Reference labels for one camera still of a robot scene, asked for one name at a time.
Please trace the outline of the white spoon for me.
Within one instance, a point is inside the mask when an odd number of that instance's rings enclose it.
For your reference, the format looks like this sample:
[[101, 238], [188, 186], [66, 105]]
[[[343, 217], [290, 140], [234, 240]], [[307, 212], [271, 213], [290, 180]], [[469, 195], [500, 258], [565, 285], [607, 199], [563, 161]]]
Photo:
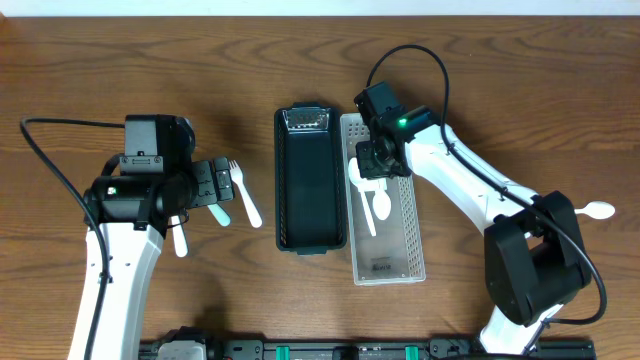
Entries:
[[370, 234], [375, 237], [377, 235], [376, 232], [376, 228], [375, 228], [375, 224], [374, 224], [374, 219], [373, 219], [373, 215], [371, 212], [371, 208], [366, 196], [366, 192], [360, 191], [357, 187], [357, 185], [364, 179], [360, 177], [360, 170], [359, 170], [359, 166], [358, 166], [358, 162], [357, 162], [357, 158], [353, 157], [349, 160], [348, 162], [348, 176], [349, 176], [349, 180], [351, 181], [351, 183], [356, 187], [356, 189], [358, 190], [359, 194], [360, 194], [360, 198], [361, 198], [361, 202], [362, 202], [362, 206], [363, 206], [363, 210], [364, 210], [364, 216], [367, 222], [367, 226], [369, 228], [369, 232]]
[[377, 188], [373, 196], [373, 209], [376, 217], [384, 221], [391, 213], [391, 199], [387, 194], [387, 183], [385, 178], [376, 180]]

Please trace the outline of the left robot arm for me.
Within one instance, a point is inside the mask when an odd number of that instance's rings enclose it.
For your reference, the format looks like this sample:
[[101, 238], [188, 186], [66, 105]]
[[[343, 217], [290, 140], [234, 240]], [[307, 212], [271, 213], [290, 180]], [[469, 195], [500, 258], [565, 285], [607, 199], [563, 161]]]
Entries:
[[129, 115], [125, 149], [111, 157], [83, 195], [87, 268], [69, 356], [135, 359], [150, 280], [167, 234], [188, 253], [188, 212], [206, 207], [222, 226], [222, 203], [234, 198], [225, 157], [193, 161], [190, 121], [174, 115]]

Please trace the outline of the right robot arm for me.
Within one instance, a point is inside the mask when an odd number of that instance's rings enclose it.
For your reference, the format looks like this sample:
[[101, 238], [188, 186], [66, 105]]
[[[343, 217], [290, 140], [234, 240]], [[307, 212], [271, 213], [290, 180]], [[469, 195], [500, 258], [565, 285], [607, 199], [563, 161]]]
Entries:
[[417, 175], [449, 198], [484, 237], [485, 283], [494, 310], [479, 335], [486, 354], [525, 355], [558, 311], [601, 280], [571, 201], [512, 182], [426, 107], [360, 110], [369, 135], [357, 144], [365, 178]]

